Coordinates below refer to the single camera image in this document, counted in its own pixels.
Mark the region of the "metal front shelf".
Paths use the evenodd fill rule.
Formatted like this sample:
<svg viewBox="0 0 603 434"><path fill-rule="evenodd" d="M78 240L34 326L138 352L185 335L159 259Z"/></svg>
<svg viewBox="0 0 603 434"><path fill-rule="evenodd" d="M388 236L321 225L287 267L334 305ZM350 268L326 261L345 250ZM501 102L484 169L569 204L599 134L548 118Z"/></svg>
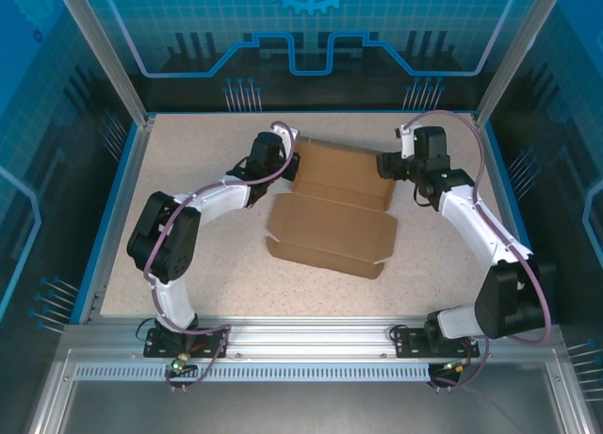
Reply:
<svg viewBox="0 0 603 434"><path fill-rule="evenodd" d="M75 381L55 363L24 434L603 434L571 366L492 362L469 385Z"/></svg>

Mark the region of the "aluminium frame post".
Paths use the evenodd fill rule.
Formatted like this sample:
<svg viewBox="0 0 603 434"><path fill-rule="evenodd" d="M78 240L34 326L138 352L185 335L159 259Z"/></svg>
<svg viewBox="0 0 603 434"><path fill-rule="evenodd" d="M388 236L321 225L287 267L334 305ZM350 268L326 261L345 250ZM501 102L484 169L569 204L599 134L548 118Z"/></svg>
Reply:
<svg viewBox="0 0 603 434"><path fill-rule="evenodd" d="M556 3L557 0L534 0L531 4L477 108L478 127L482 128L494 113Z"/></svg>
<svg viewBox="0 0 603 434"><path fill-rule="evenodd" d="M88 0L62 0L133 122L146 129L149 114Z"/></svg>

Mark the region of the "aluminium side rail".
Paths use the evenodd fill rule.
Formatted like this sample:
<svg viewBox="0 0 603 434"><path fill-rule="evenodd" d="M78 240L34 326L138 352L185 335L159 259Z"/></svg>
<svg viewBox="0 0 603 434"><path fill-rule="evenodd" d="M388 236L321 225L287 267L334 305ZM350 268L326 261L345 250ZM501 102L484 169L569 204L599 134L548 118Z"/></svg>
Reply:
<svg viewBox="0 0 603 434"><path fill-rule="evenodd" d="M501 222L522 244L529 247L532 251L536 251L536 248L530 242L517 199L513 192L509 172L490 121L482 126L481 136L485 151L485 166L494 190Z"/></svg>
<svg viewBox="0 0 603 434"><path fill-rule="evenodd" d="M90 321L97 293L104 293L109 282L154 123L155 115L151 114L144 126L134 123L130 129L72 310L71 325Z"/></svg>

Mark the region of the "brown cardboard box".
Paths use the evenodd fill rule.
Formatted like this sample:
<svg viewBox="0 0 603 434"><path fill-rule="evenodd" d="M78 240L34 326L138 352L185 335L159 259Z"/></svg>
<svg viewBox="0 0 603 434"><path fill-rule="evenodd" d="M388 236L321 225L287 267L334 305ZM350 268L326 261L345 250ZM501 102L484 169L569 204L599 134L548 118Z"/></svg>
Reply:
<svg viewBox="0 0 603 434"><path fill-rule="evenodd" d="M398 221L388 214L396 182L377 171L376 151L302 137L289 193L275 198L270 255L375 280L393 255Z"/></svg>

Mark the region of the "small board with green light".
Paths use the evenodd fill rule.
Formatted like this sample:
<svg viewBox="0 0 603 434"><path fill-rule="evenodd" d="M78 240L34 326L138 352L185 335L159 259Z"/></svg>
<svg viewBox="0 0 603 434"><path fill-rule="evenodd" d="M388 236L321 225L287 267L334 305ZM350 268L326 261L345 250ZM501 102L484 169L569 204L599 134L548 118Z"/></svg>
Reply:
<svg viewBox="0 0 603 434"><path fill-rule="evenodd" d="M469 358L459 359L457 361L448 362L443 364L439 369L439 373L462 373L465 368L471 364Z"/></svg>
<svg viewBox="0 0 603 434"><path fill-rule="evenodd" d="M179 354L169 366L167 371L168 378L177 378L190 373L196 369L194 364L189 363L190 355L188 353Z"/></svg>

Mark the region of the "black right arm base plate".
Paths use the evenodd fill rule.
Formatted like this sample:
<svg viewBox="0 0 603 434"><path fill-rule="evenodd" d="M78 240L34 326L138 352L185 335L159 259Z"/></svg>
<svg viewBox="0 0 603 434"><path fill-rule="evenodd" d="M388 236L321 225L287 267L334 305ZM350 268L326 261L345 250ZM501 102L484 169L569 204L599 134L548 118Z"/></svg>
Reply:
<svg viewBox="0 0 603 434"><path fill-rule="evenodd" d="M395 325L388 337L398 359L473 359L481 355L479 345L468 337L446 339L406 325Z"/></svg>

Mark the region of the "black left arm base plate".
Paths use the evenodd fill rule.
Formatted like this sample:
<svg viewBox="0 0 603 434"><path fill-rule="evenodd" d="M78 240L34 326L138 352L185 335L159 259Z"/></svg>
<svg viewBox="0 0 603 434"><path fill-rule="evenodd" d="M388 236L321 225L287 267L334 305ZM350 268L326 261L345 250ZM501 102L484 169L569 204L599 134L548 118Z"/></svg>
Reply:
<svg viewBox="0 0 603 434"><path fill-rule="evenodd" d="M218 351L226 331L206 335L187 335L162 326L147 331L142 355L152 359L175 359L187 353L192 359L211 359Z"/></svg>

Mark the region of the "aluminium front rail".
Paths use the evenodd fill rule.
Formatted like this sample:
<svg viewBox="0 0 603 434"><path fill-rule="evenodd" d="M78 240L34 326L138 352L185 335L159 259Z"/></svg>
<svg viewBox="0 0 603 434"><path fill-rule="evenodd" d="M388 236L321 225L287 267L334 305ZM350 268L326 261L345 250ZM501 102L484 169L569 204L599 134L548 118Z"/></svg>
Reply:
<svg viewBox="0 0 603 434"><path fill-rule="evenodd" d="M56 360L141 362L137 318L101 317L67 326ZM226 362L393 362L388 332L398 324L421 328L422 316L206 316L202 327L232 326Z"/></svg>

